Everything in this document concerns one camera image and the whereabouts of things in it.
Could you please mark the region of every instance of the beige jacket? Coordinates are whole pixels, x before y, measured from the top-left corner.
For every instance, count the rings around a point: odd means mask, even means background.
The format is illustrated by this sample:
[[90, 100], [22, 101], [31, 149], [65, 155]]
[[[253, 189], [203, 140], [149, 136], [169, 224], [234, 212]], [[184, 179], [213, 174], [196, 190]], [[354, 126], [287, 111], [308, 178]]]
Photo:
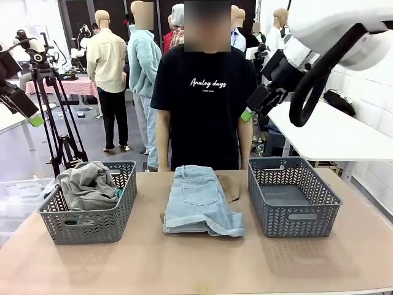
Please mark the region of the beige jacket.
[[87, 45], [87, 74], [106, 92], [125, 90], [122, 78], [127, 46], [110, 29], [101, 29]]

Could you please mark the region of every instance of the black tripod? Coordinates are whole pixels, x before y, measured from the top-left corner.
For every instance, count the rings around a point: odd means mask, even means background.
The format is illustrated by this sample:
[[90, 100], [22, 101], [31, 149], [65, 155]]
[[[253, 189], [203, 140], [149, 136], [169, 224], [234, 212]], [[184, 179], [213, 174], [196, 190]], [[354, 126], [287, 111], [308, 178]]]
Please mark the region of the black tripod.
[[[55, 172], [55, 176], [60, 174], [60, 165], [63, 161], [65, 169], [75, 167], [79, 162], [87, 162], [87, 155], [82, 144], [82, 140], [80, 139], [80, 135], [78, 129], [76, 127], [74, 116], [72, 115], [71, 108], [68, 103], [67, 96], [64, 92], [63, 84], [60, 80], [60, 75], [56, 68], [51, 68], [47, 61], [38, 64], [32, 64], [33, 68], [31, 70], [31, 76], [33, 78], [34, 86], [36, 88], [37, 99], [39, 103], [39, 108], [41, 110], [42, 118], [44, 118], [44, 110], [42, 108], [42, 103], [45, 104], [48, 113], [48, 122], [44, 122], [45, 133], [48, 140], [49, 150], [50, 150], [50, 162], [52, 164], [53, 170]], [[60, 108], [63, 112], [64, 121], [67, 127], [67, 135], [59, 135], [58, 130], [56, 128], [55, 119], [53, 118], [52, 110], [49, 106], [48, 96], [45, 92], [44, 88], [44, 79], [48, 86], [53, 86], [57, 100], [60, 104]], [[59, 88], [57, 86], [57, 82], [60, 85], [61, 92], [63, 94], [64, 101], [62, 101]], [[67, 106], [69, 116], [71, 118], [75, 133], [77, 135], [77, 139], [79, 140], [81, 149], [78, 149], [74, 135], [71, 130], [71, 126], [68, 122], [67, 113], [64, 109], [64, 105]], [[55, 151], [53, 151], [51, 138], [49, 132], [52, 134], [53, 145]]]

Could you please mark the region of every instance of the hand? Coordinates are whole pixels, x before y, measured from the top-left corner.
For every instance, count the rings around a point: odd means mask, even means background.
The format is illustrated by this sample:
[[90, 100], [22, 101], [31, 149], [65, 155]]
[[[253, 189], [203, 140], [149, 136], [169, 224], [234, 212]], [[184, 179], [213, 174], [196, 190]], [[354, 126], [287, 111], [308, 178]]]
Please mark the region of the hand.
[[171, 171], [171, 169], [168, 166], [158, 168], [158, 172], [170, 172], [170, 171]]
[[240, 170], [248, 170], [248, 161], [246, 163], [241, 164]]

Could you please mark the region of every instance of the black pants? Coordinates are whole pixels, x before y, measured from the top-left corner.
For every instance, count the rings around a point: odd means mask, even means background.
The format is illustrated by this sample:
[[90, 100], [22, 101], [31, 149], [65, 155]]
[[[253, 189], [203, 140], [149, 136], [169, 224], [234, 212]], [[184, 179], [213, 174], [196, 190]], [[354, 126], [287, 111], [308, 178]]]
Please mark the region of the black pants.
[[115, 147], [113, 144], [115, 117], [117, 121], [117, 128], [119, 130], [119, 144], [126, 146], [128, 141], [128, 126], [124, 91], [119, 93], [110, 93], [99, 88], [98, 95], [104, 118], [106, 148], [113, 149]]

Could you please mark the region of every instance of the denim shorts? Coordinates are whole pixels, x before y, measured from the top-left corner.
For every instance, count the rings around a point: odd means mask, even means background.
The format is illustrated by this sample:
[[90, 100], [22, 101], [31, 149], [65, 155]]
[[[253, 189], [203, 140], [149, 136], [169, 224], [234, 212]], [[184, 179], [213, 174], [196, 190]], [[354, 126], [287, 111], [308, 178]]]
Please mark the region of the denim shorts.
[[194, 165], [176, 168], [165, 211], [164, 233], [178, 232], [243, 236], [241, 213], [229, 208], [212, 168]]

